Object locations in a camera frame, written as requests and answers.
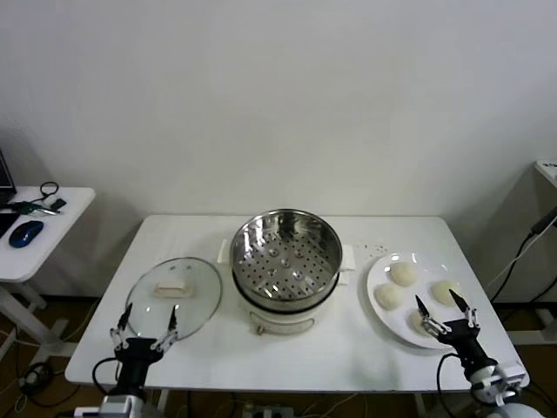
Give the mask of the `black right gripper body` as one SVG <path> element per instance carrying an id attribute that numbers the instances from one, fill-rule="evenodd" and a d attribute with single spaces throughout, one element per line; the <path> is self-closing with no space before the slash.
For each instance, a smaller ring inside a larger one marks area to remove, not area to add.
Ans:
<path id="1" fill-rule="evenodd" d="M 445 323 L 449 332 L 437 336 L 437 341 L 456 350 L 465 375 L 472 375 L 485 367 L 495 367 L 497 361 L 487 356 L 477 340 L 480 329 L 469 326 L 467 320 L 452 320 Z"/>

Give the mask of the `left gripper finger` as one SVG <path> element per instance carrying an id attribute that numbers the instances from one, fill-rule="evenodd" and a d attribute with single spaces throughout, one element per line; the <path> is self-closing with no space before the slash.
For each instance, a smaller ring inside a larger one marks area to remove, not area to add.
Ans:
<path id="1" fill-rule="evenodd" d="M 128 323 L 132 307 L 132 303 L 128 304 L 124 312 L 119 317 L 117 325 L 110 329 L 110 337 L 115 351 L 123 351 L 129 346 L 127 340 L 132 336 L 132 332 L 128 327 Z"/>
<path id="2" fill-rule="evenodd" d="M 166 352 L 178 340 L 178 320 L 176 316 L 178 306 L 175 305 L 171 310 L 166 333 L 151 344 L 151 350 L 156 352 Z"/>

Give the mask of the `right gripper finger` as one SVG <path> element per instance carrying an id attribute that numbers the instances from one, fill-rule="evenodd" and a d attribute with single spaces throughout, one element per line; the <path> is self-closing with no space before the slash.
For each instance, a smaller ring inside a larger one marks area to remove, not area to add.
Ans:
<path id="1" fill-rule="evenodd" d="M 463 313 L 464 318 L 459 320 L 452 320 L 448 322 L 448 326 L 452 330 L 467 330 L 467 329 L 479 329 L 479 323 L 477 321 L 477 309 L 471 308 L 465 299 L 458 293 L 454 292 L 453 289 L 449 290 L 453 301 L 455 302 L 457 308 Z"/>
<path id="2" fill-rule="evenodd" d="M 415 296 L 415 299 L 418 306 L 421 327 L 434 338 L 449 334 L 449 326 L 435 320 L 418 295 Z"/>

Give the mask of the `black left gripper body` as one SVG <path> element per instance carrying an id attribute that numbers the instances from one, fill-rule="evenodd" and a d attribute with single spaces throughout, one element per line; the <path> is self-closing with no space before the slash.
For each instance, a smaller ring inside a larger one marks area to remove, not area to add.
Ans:
<path id="1" fill-rule="evenodd" d="M 151 364 L 164 355 L 156 349 L 157 340 L 128 338 L 127 347 L 115 351 L 122 367 L 115 386 L 115 395 L 145 395 L 144 384 Z"/>

